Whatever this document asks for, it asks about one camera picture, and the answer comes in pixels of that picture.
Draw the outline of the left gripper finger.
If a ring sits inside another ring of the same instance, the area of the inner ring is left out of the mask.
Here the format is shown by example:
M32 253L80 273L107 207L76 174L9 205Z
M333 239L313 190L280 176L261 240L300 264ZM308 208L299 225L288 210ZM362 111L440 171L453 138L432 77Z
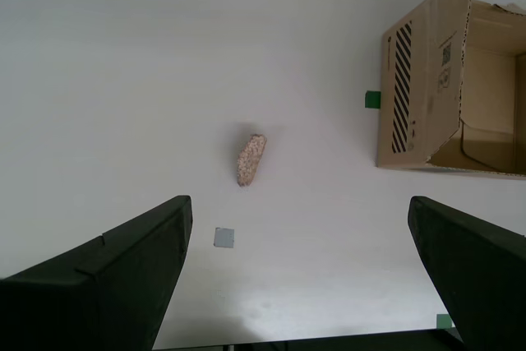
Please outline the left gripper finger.
M151 350L187 256L189 196L1 281L3 350Z
M415 196L408 227L469 350L525 348L525 237Z

